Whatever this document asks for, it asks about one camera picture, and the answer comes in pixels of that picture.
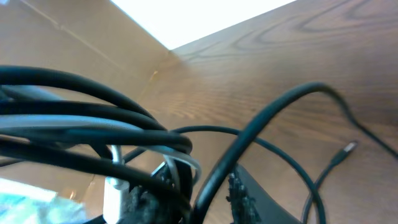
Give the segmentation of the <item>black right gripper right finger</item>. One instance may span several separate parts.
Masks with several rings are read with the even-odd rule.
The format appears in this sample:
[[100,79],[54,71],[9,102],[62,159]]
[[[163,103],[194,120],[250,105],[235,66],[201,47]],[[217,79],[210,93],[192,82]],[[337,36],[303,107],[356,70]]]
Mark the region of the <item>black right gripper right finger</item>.
[[234,224],[301,224],[282,208],[241,165],[228,176],[229,195]]

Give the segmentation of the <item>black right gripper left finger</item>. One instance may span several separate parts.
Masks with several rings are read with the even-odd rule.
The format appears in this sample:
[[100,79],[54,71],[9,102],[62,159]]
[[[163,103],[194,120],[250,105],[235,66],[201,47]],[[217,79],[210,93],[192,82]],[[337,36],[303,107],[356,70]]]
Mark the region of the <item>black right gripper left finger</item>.
[[[190,199],[190,166],[175,162],[180,178],[180,193]],[[171,169],[165,163],[153,171],[151,176],[172,187]],[[177,205],[176,199],[157,198],[152,192],[141,186],[135,186],[129,193],[127,213],[117,223],[120,224],[166,224],[186,223],[190,218],[190,209]]]

